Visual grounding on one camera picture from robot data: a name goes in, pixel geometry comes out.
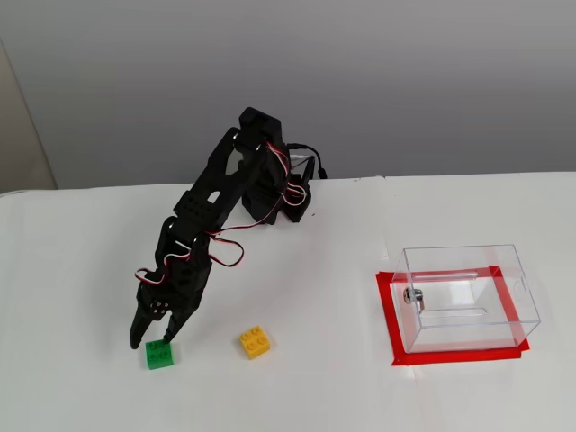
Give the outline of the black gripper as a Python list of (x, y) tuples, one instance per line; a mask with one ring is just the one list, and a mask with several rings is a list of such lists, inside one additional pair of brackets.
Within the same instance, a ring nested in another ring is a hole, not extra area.
[(166, 257), (155, 271), (137, 270), (138, 305), (130, 326), (130, 348), (137, 349), (150, 324), (169, 311), (172, 313), (163, 339), (171, 343), (199, 307), (211, 269), (209, 258)]

